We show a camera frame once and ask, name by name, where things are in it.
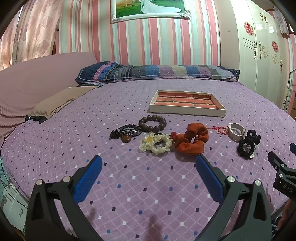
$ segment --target box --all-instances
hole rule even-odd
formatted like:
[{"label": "box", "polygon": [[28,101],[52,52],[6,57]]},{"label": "box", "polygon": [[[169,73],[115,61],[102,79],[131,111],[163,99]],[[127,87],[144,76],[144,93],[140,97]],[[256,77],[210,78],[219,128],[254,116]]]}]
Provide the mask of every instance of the box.
[{"label": "box", "polygon": [[209,93],[157,90],[150,112],[225,117],[224,106]]},{"label": "box", "polygon": [[24,231],[27,208],[18,203],[16,200],[28,207],[26,200],[17,191],[15,191],[12,187],[9,189],[5,186],[5,189],[3,190],[1,208],[11,225],[20,231]]}]

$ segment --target white wedding gown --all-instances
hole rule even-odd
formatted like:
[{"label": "white wedding gown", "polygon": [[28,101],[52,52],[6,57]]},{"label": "white wedding gown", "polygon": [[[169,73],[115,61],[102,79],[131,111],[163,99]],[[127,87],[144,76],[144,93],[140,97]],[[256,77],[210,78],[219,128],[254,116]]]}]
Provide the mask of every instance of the white wedding gown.
[{"label": "white wedding gown", "polygon": [[176,7],[163,7],[151,3],[149,0],[144,0],[143,9],[140,10],[142,13],[156,13],[156,12],[181,12],[180,8]]}]

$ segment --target red round decoration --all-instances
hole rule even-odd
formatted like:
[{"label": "red round decoration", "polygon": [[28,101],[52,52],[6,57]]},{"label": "red round decoration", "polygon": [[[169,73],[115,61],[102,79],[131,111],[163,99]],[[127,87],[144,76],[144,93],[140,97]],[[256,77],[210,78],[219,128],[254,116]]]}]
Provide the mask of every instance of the red round decoration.
[{"label": "red round decoration", "polygon": [[276,42],[272,41],[272,47],[273,47],[273,49],[274,49],[275,52],[278,52],[279,51],[279,47],[278,47],[278,45],[277,45]]},{"label": "red round decoration", "polygon": [[245,28],[246,32],[247,32],[249,35],[253,35],[253,34],[254,34],[254,29],[253,29],[252,25],[249,24],[248,22],[245,22],[245,23],[244,23],[244,28]]}]

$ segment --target long patchwork pillow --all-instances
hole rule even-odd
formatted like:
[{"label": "long patchwork pillow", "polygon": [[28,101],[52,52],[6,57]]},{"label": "long patchwork pillow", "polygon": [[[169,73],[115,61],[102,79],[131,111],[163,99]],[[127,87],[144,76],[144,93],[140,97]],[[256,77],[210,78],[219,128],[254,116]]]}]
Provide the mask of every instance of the long patchwork pillow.
[{"label": "long patchwork pillow", "polygon": [[104,61],[83,68],[76,81],[80,85],[113,83],[127,80],[161,78],[205,78],[211,80],[238,81],[239,70],[214,65],[121,65]]}]

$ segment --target framed wedding photo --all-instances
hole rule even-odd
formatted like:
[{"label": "framed wedding photo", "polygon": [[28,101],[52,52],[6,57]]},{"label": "framed wedding photo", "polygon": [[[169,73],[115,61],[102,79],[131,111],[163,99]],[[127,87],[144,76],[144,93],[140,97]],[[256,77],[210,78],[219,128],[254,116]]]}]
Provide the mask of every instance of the framed wedding photo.
[{"label": "framed wedding photo", "polygon": [[191,18],[190,0],[111,0],[111,23],[139,18]]}]

